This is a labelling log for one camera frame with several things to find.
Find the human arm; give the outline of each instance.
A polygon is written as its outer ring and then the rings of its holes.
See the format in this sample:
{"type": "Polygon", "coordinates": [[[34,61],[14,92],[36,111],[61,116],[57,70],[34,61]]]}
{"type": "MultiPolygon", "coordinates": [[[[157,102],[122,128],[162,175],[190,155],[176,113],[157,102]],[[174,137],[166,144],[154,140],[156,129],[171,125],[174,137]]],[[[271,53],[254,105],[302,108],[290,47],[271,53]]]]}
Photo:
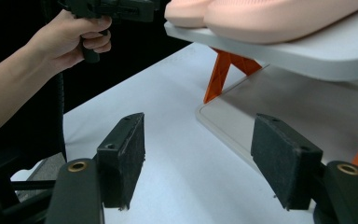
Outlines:
{"type": "Polygon", "coordinates": [[[36,92],[61,71],[81,62],[83,45],[98,53],[110,50],[110,34],[100,35],[111,24],[109,17],[75,19],[62,11],[41,28],[21,49],[0,63],[0,127],[36,92]]]}

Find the pink slipper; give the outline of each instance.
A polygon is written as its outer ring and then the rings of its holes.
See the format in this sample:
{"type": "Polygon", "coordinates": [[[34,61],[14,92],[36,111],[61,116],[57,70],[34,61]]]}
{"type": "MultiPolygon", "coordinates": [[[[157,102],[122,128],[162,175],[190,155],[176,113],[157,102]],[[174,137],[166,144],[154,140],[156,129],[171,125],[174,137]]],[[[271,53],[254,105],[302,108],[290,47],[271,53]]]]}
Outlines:
{"type": "Polygon", "coordinates": [[[174,26],[185,28],[205,27],[206,7],[213,0],[172,0],[165,7],[165,19],[174,26]]]}
{"type": "Polygon", "coordinates": [[[358,10],[358,0],[215,0],[204,22],[215,34],[268,44],[309,35],[358,10]]]}

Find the shoe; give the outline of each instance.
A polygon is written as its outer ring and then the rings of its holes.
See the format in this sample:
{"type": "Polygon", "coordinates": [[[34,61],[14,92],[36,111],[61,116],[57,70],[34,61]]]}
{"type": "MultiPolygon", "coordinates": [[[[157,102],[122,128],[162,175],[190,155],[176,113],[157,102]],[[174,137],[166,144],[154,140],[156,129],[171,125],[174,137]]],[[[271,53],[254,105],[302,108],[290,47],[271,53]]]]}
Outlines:
{"type": "Polygon", "coordinates": [[[358,0],[215,0],[204,22],[216,35],[256,44],[294,40],[358,10],[358,0]]]}
{"type": "Polygon", "coordinates": [[[203,18],[213,0],[172,0],[165,7],[164,17],[174,26],[185,28],[205,27],[203,18]]]}

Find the forearm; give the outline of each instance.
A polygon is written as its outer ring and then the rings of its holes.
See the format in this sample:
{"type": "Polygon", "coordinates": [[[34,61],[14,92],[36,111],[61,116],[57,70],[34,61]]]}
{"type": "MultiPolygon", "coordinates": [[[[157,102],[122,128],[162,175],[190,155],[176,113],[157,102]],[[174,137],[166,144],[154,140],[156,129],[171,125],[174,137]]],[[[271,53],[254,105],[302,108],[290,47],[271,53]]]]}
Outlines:
{"type": "Polygon", "coordinates": [[[54,76],[43,54],[25,46],[0,63],[0,127],[54,76]]]}

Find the shoe rack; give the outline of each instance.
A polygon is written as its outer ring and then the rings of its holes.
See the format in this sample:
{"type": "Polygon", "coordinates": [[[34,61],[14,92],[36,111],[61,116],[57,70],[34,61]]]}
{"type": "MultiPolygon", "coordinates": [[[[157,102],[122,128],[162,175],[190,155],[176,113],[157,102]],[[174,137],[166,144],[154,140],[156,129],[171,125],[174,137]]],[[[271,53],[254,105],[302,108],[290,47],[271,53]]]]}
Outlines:
{"type": "Polygon", "coordinates": [[[235,66],[228,75],[248,76],[223,91],[222,78],[217,97],[208,98],[207,92],[196,113],[254,168],[250,147],[256,113],[295,128],[324,151],[323,162],[351,162],[358,155],[358,13],[313,35],[274,45],[242,43],[208,28],[185,29],[169,22],[164,27],[167,35],[209,46],[219,56],[227,52],[262,65],[249,76],[231,62],[235,66]]]}

